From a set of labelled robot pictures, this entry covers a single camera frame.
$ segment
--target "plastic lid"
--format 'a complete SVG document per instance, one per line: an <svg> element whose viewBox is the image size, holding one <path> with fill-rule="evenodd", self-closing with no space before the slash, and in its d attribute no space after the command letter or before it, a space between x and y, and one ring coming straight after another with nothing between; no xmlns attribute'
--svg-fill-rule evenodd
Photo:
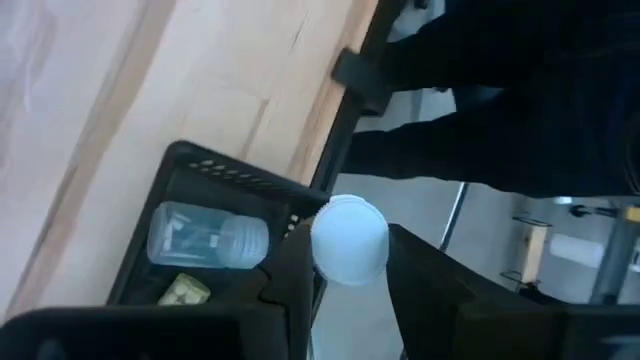
<svg viewBox="0 0 640 360"><path fill-rule="evenodd" d="M384 270L389 225L373 205L354 195L333 196L311 227L316 266L329 280L364 285Z"/></svg>
<svg viewBox="0 0 640 360"><path fill-rule="evenodd" d="M269 228L262 219L232 216L222 223L217 254L222 265L252 269L267 256Z"/></svg>

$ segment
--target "floor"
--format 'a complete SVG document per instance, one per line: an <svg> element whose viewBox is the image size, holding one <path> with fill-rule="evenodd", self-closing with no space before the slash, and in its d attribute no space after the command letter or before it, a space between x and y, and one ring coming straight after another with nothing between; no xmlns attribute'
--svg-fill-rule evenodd
<svg viewBox="0 0 640 360"><path fill-rule="evenodd" d="M427 19L441 14L444 0L433 0L426 12L406 12L394 25L391 38L412 33ZM415 93L394 95L383 118L362 118L357 131L389 130L410 121L429 121L455 110L452 95L424 90L421 111ZM367 199L389 223L401 224L432 245L438 245L459 183L437 179L392 181L371 176L341 175L334 193L355 194ZM589 205L606 205L599 199L583 199ZM519 269L527 228L513 221L523 211L554 226L555 233L600 242L606 246L612 221L603 217L573 218L566 207L551 200L533 200L472 184L453 233L447 254L486 278L513 289L500 276ZM543 292L572 303L586 303L596 268L553 256L549 245L541 261L539 279ZM640 303L640 275L629 272L622 303ZM396 360L403 345L395 321L386 276L362 287L329 284L312 330L314 358L319 360Z"/></svg>

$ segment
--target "metal rod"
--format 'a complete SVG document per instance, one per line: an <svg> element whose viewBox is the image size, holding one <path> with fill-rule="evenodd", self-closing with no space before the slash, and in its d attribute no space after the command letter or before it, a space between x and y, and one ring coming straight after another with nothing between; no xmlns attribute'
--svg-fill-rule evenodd
<svg viewBox="0 0 640 360"><path fill-rule="evenodd" d="M456 227L458 217L460 216L460 210L464 204L464 199L467 196L467 190L469 190L469 183L462 183L458 188L458 195L456 195L456 201L453 203L451 214L449 214L449 221L447 221L447 227L444 228L444 234L442 234L442 240L440 240L440 251L445 252L451 242L451 235L453 235L453 229Z"/></svg>
<svg viewBox="0 0 640 360"><path fill-rule="evenodd" d="M591 304L614 305L618 303L620 291L627 276L636 241L640 236L640 225L627 221L625 211L620 211L613 225L609 243L598 269L591 293Z"/></svg>

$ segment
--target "black cloth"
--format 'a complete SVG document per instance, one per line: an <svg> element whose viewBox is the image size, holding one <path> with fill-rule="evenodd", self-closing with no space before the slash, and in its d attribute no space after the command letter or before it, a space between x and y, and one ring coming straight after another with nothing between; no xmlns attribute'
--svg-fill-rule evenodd
<svg viewBox="0 0 640 360"><path fill-rule="evenodd" d="M532 197L637 190L640 1L471 1L388 44L381 68L398 91L505 90L434 121L355 134L343 172Z"/></svg>

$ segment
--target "wooden table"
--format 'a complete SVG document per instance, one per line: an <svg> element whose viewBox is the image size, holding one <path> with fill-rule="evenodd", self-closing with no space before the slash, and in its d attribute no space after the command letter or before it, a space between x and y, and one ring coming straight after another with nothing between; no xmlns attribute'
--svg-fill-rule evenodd
<svg viewBox="0 0 640 360"><path fill-rule="evenodd" d="M3 2L0 311L103 304L177 139L307 185L319 164L335 171L325 144L355 120L334 119L360 108L329 73L342 48L360 51L368 33L386 37L390 21L369 29L377 7Z"/></svg>

